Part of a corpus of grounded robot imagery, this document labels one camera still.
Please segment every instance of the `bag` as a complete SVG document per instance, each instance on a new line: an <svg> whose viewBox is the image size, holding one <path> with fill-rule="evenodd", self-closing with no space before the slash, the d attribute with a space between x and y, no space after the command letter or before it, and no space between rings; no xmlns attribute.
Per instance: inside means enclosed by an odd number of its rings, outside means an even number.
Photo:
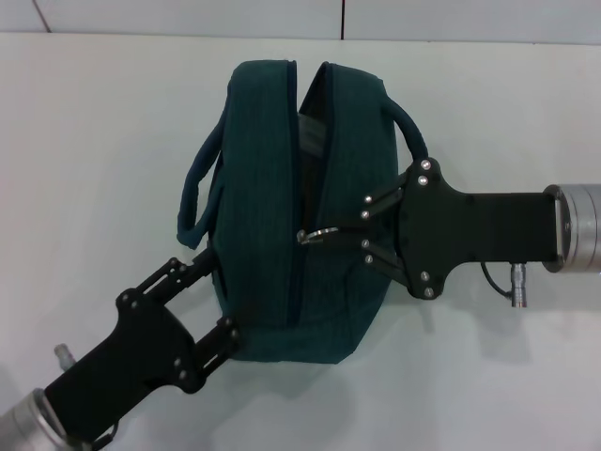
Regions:
<svg viewBox="0 0 601 451"><path fill-rule="evenodd" d="M302 246L297 234L361 222L364 197L398 176L393 122L414 159L427 150L369 73L323 63L299 112L296 98L294 61L234 70L185 180L177 239L195 249L208 233L220 261L213 284L239 326L234 358L335 364L357 348L390 279L365 265L359 245ZM196 224L198 183L215 162ZM392 248L392 217L375 224L372 239Z"/></svg>

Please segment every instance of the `black metal plate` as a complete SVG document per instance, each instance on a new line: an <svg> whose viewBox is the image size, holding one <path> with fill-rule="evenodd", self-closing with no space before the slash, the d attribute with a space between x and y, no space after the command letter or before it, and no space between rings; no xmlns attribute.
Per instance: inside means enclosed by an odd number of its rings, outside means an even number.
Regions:
<svg viewBox="0 0 601 451"><path fill-rule="evenodd" d="M397 253L405 262L409 293L438 297L449 272L470 261L550 261L557 257L551 194L464 194L440 173L415 162L407 171L398 214ZM427 184L419 183L419 177ZM429 279L422 280L422 272ZM432 288L432 296L425 290Z"/></svg>

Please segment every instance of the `bag handle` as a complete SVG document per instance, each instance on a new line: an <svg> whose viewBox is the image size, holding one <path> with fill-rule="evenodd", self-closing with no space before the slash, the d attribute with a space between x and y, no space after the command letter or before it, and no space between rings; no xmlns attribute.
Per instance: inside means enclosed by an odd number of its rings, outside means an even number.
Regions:
<svg viewBox="0 0 601 451"><path fill-rule="evenodd" d="M200 241L212 224L212 220L217 214L217 208L219 207L223 181L222 178L216 176L214 185L211 187L210 194L208 195L207 207L198 223L195 223L196 213L198 212L198 184L207 175L207 172L215 164L217 157L221 153L227 104L228 101L225 102L225 108L219 122L194 158L181 193L179 213L177 214L177 240L192 249L196 249L198 244L200 244Z"/></svg>
<svg viewBox="0 0 601 451"><path fill-rule="evenodd" d="M417 125L415 125L415 122L413 122L413 119L411 119L407 112L390 97L386 98L383 109L393 117L394 122L401 129L413 160L420 161L428 158L428 149L425 146L420 129L417 128Z"/></svg>

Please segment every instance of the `silver connector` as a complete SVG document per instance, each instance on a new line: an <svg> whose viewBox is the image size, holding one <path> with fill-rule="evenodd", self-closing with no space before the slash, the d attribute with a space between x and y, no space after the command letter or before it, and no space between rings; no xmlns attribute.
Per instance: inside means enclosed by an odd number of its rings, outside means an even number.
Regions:
<svg viewBox="0 0 601 451"><path fill-rule="evenodd" d="M11 451L89 451L87 443L66 438L44 391L36 389L0 417L0 449Z"/></svg>
<svg viewBox="0 0 601 451"><path fill-rule="evenodd" d="M551 272L601 272L601 185L551 185L555 196L557 259Z"/></svg>
<svg viewBox="0 0 601 451"><path fill-rule="evenodd" d="M58 358L58 365L63 371L67 371L76 364L73 354L71 354L69 347L65 343L54 347L54 355Z"/></svg>
<svg viewBox="0 0 601 451"><path fill-rule="evenodd" d="M526 265L517 263L511 265L511 306L526 308Z"/></svg>

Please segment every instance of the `white table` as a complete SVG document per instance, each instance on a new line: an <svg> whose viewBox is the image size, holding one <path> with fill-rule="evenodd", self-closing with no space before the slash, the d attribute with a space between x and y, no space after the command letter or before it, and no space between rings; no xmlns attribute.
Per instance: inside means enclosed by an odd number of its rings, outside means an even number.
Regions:
<svg viewBox="0 0 601 451"><path fill-rule="evenodd" d="M296 59L300 97L324 60L378 75L458 189L601 181L601 48L0 35L0 411L60 374L55 344L108 335L123 289L193 256L181 186L259 58ZM432 303L393 284L342 364L227 363L196 396L147 398L111 449L598 450L601 280L529 271L525 311L478 265ZM170 305L196 337L220 316L209 280Z"/></svg>

